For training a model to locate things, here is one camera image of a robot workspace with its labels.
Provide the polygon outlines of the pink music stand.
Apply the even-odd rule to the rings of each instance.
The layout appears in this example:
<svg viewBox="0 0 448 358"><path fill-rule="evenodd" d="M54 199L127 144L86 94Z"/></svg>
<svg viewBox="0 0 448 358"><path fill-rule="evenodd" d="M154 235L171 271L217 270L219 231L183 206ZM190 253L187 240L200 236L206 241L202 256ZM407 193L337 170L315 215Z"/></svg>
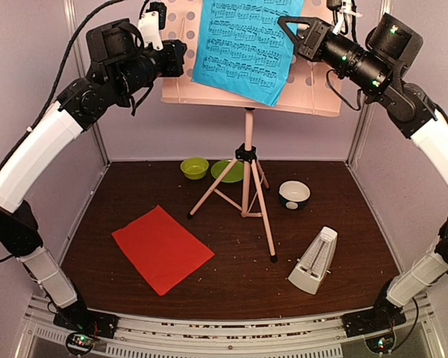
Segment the pink music stand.
<svg viewBox="0 0 448 358"><path fill-rule="evenodd" d="M187 42L188 58L184 66L185 73L180 78L165 78L163 80L162 101L170 104L238 107L245 112L245 141L236 150L234 159L224 170L225 173L228 173L238 161L243 162L241 202L233 201L218 190L217 187L224 178L223 175L219 175L187 216L193 218L211 194L218 194L237 208L242 217L262 219L270 251L270 260L272 263L276 263L277 254L263 193L265 189L269 189L270 185L252 145L255 110L264 108L264 105L222 89L191 81L198 48L202 1L167 1L166 4L169 27L164 33L168 37L176 35L180 40ZM326 65L310 64L304 60L298 60L292 64L289 71L290 80L283 89L276 109L289 113L328 117L339 116L341 101L334 94L334 91L340 90L341 83L335 76L332 76L332 87L328 88L326 83L327 70L328 66Z"/></svg>

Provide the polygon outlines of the blue paper sheet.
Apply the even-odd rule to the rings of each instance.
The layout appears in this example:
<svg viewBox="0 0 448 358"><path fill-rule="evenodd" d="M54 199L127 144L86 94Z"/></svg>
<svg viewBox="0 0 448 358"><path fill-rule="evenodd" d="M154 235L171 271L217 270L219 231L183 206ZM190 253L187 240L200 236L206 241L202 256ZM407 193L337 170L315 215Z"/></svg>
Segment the blue paper sheet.
<svg viewBox="0 0 448 358"><path fill-rule="evenodd" d="M300 15L303 6L293 0L203 1L192 81L275 107L293 58L278 20Z"/></svg>

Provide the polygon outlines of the red paper sheet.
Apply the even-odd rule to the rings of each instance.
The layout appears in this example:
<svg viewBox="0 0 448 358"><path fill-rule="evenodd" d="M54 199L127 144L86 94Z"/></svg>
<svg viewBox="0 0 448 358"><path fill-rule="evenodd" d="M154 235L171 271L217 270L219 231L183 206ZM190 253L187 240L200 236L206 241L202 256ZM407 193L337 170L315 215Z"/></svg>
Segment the red paper sheet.
<svg viewBox="0 0 448 358"><path fill-rule="evenodd" d="M214 252L161 206L112 233L144 280L163 296L214 257Z"/></svg>

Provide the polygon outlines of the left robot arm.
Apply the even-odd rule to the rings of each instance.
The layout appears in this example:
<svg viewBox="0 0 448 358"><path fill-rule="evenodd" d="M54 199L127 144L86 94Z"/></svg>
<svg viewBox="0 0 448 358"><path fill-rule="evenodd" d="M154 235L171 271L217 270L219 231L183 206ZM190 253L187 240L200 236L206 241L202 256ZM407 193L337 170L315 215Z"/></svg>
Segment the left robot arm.
<svg viewBox="0 0 448 358"><path fill-rule="evenodd" d="M87 32L90 68L46 106L37 126L0 168L0 243L29 271L75 330L87 332L98 320L44 246L24 197L51 161L87 131L111 106L137 109L133 95L156 78L184 73L187 46L162 40L160 25L147 16L132 25L120 19Z"/></svg>

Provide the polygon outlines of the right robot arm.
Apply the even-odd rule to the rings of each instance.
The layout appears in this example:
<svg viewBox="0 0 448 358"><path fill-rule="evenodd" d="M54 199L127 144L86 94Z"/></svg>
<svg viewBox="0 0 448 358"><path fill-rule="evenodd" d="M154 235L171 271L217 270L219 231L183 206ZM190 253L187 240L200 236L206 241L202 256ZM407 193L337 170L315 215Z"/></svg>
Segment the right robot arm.
<svg viewBox="0 0 448 358"><path fill-rule="evenodd" d="M403 77L423 45L423 38L385 13L367 35L365 47L335 34L317 17L281 16L278 24L294 45L295 54L324 62L340 79L348 78L378 103L405 138L430 160L448 186L448 116L416 84ZM343 315L348 337L389 330L404 323L402 308L448 272L448 217L439 240L408 271L388 281L368 310Z"/></svg>

